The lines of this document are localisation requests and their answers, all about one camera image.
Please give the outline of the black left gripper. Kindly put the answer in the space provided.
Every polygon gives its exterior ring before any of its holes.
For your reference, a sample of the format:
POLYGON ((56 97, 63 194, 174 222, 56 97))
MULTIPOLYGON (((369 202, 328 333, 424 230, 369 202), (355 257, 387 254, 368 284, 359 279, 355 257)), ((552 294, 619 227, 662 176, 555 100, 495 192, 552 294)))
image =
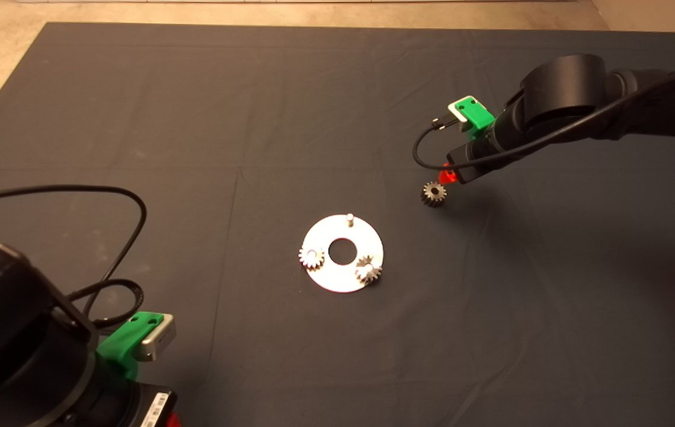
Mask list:
POLYGON ((170 387, 136 382, 130 401, 129 426, 181 427, 175 413, 178 395, 170 387))

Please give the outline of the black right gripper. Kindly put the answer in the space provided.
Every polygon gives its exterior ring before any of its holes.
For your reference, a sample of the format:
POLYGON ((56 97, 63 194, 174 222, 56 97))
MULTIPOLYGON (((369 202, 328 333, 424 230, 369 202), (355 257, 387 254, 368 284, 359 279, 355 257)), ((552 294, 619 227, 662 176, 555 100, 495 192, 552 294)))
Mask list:
MULTIPOLYGON (((452 164, 471 163, 481 158, 499 154, 499 149, 493 146, 487 139, 477 139, 468 141, 458 148, 451 149, 447 154, 447 162, 452 164)), ((501 163, 497 161, 478 163, 470 167, 458 168, 458 170, 443 170, 439 172, 439 182, 442 186, 456 183, 467 184, 476 179, 494 172, 501 168, 501 163)))

